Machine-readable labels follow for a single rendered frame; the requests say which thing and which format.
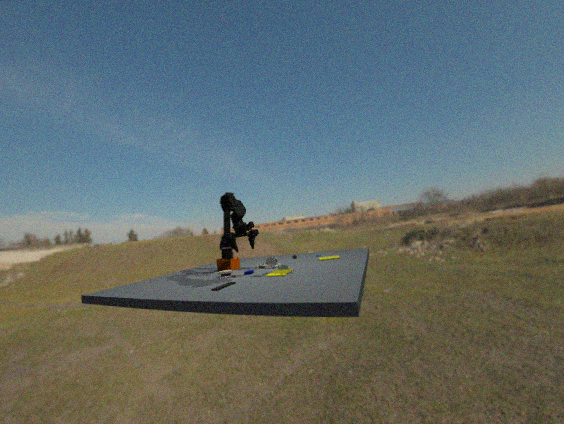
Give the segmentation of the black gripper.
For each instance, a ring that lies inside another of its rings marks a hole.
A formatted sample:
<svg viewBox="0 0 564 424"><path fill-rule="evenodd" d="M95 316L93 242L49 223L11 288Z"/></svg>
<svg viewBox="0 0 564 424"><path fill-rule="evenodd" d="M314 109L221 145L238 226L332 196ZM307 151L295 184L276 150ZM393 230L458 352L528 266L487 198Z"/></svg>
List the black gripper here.
<svg viewBox="0 0 564 424"><path fill-rule="evenodd" d="M253 249L254 249L254 240L255 240L255 237L257 236L257 234L259 234L258 230L257 230L257 229L253 229L253 230L250 230L249 232L247 232L247 231L245 231L245 232L241 231L241 232L239 233L239 230L237 230L237 227L238 227L237 225L239 225L239 223L240 223L240 225L243 225L244 222L243 222L243 221L236 221L236 222L234 222L234 223L232 224L232 225L233 225L233 226L232 226L232 229L234 229L235 234L234 234L233 232L232 232L232 233L226 233L226 234L224 235L224 242L226 242L226 243L228 243L230 246L232 246L232 248L238 253L238 248L237 248L237 245L236 245L236 238L237 238L237 237L248 236L248 237L249 237L248 240L249 240L250 246L251 246L251 248L252 248L252 250L253 250ZM239 235L239 236L238 236L238 235Z"/></svg>

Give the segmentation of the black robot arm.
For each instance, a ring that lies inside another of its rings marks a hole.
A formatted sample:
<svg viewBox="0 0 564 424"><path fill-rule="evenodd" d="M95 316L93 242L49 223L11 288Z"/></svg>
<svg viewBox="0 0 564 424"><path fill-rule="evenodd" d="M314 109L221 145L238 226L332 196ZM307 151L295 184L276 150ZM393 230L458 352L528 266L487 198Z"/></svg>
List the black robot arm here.
<svg viewBox="0 0 564 424"><path fill-rule="evenodd" d="M221 208L223 210L223 234L225 235L226 233L230 233L230 218L232 224L236 221L243 221L242 218L246 213L246 209L240 200L236 200L232 192L226 192L224 195L222 195ZM231 215L230 215L230 211L233 211ZM240 225L239 223L239 225L237 226L238 226L237 230L239 230L240 233L241 231L245 232L252 230L252 228L254 227L254 223L253 221L248 222L248 224L244 222L243 225ZM222 241L220 244L220 250L222 250L221 259L233 259L232 257L233 248L228 243L224 242L224 235L222 237ZM227 248L227 249L222 249L222 248Z"/></svg>

